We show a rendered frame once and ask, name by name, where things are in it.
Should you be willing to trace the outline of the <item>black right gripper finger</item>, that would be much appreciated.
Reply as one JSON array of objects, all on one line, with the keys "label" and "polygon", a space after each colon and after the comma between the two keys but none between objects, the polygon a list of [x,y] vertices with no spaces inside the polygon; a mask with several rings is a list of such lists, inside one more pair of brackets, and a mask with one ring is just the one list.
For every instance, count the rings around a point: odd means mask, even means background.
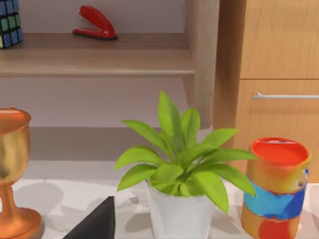
[{"label": "black right gripper finger", "polygon": [[114,196],[107,197],[63,239],[115,239]]}]

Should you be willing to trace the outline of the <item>green plant in white pot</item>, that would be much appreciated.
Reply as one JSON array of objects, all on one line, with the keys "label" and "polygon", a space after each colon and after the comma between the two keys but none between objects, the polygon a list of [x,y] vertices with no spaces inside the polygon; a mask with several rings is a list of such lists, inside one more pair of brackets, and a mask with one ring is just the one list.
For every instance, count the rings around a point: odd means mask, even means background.
[{"label": "green plant in white pot", "polygon": [[224,182],[255,196],[247,177],[228,162],[254,159],[242,149],[223,148],[237,130],[214,130],[196,141],[201,119],[188,108],[180,114],[164,92],[158,101],[160,132],[139,120],[125,124],[151,143],[126,150],[115,167],[130,165],[118,191],[146,181],[154,237],[156,239],[207,239],[214,208],[227,213],[229,201]]}]

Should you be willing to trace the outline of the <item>golden trophy cup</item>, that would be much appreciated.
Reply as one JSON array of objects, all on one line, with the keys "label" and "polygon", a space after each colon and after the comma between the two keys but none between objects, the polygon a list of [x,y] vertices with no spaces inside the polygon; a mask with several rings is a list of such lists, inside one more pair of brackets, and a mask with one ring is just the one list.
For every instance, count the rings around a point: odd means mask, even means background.
[{"label": "golden trophy cup", "polygon": [[29,113],[15,108],[0,109],[0,239],[29,239],[40,227],[40,214],[19,208],[12,185],[29,163]]}]

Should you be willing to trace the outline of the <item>wooden open shelf unit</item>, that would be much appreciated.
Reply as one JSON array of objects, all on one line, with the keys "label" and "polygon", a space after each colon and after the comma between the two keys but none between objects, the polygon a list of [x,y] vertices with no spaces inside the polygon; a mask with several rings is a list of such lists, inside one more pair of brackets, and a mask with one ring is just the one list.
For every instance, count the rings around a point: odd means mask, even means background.
[{"label": "wooden open shelf unit", "polygon": [[[95,28],[90,5],[116,40],[73,35]],[[123,120],[159,128],[165,92],[195,107],[212,131],[220,0],[20,0],[21,45],[0,50],[0,108],[29,112],[32,160],[113,161],[144,143]]]}]

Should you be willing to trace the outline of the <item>orange and blue can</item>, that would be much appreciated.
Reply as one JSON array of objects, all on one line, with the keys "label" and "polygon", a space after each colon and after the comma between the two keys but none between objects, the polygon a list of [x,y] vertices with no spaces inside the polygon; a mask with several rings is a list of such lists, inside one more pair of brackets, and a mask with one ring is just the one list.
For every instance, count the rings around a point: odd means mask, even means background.
[{"label": "orange and blue can", "polygon": [[310,153],[299,142],[264,137],[251,143],[247,163],[255,196],[244,194],[241,225],[253,239],[296,237],[309,176]]}]

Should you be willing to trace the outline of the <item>red stapler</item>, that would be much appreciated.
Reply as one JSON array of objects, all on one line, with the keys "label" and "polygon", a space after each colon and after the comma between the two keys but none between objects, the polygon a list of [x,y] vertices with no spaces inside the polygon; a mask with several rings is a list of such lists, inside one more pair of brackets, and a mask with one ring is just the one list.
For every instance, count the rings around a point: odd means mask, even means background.
[{"label": "red stapler", "polygon": [[79,14],[95,28],[75,28],[72,30],[73,35],[99,40],[116,40],[118,38],[110,20],[95,7],[83,5],[80,7]]}]

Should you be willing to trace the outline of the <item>wooden drawer front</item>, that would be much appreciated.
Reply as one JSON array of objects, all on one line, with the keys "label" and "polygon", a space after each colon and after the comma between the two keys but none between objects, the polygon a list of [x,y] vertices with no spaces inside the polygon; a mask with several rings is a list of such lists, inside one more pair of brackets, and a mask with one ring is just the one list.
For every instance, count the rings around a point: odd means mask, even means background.
[{"label": "wooden drawer front", "polygon": [[309,182],[319,183],[319,99],[253,99],[252,95],[319,95],[319,80],[240,80],[234,146],[248,149],[258,138],[277,136],[311,153]]}]

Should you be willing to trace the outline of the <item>colourful puzzle cube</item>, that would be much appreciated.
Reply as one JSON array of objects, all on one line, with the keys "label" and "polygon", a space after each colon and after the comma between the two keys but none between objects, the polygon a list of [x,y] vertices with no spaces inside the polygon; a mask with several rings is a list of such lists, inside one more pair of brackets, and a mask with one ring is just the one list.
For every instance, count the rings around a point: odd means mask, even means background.
[{"label": "colourful puzzle cube", "polygon": [[23,41],[18,0],[0,0],[0,49]]}]

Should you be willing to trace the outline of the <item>wooden cupboard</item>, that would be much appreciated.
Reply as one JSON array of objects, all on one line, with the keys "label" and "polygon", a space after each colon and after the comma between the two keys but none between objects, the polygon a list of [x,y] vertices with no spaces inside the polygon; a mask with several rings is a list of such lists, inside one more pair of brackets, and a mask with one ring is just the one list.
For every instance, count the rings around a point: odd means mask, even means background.
[{"label": "wooden cupboard", "polygon": [[220,0],[213,126],[236,128],[240,80],[319,80],[319,0]]}]

